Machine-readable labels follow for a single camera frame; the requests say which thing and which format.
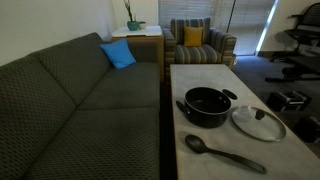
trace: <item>black pot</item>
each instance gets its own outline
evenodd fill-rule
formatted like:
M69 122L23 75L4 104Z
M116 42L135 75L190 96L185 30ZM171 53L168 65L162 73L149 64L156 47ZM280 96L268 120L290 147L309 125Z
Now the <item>black pot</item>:
M226 121L231 107L228 96L237 99L232 92L223 92L225 94L212 88L193 88L185 95L185 105L179 101L177 105L191 123L204 128L219 127Z

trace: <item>glass lid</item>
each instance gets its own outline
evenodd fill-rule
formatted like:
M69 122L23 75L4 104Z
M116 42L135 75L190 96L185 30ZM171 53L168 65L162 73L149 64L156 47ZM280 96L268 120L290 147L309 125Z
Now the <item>glass lid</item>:
M262 141L280 141L286 128L272 114L251 106L239 106L232 111L232 120L244 133Z

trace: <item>dark gray sofa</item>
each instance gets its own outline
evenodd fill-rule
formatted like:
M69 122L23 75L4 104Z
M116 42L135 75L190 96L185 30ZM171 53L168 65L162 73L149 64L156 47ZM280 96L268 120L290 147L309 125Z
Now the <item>dark gray sofa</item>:
M159 179L156 43L114 69L97 33L0 67L0 179Z

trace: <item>armchair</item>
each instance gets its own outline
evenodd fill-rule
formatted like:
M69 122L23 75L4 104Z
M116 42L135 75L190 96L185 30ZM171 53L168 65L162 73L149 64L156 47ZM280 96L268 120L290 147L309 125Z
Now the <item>armchair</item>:
M201 46L184 46L184 27L203 27ZM210 18L172 19L164 34L165 82L170 83L171 64L226 64L232 67L236 38L210 27Z

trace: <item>coffee table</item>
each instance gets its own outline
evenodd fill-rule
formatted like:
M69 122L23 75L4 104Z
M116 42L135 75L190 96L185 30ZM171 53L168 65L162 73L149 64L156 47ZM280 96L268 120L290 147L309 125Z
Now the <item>coffee table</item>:
M190 123L177 107L176 101L183 102L185 93L194 87L231 90L238 96L238 100L231 100L232 108L254 106L274 115L225 65L171 65L178 179L319 179L320 159L286 126L284 139L264 142L245 135L233 124L230 115L218 128L205 129ZM213 149L254 160L264 165L268 172L256 173L218 155L196 154L184 142L188 134L199 136Z

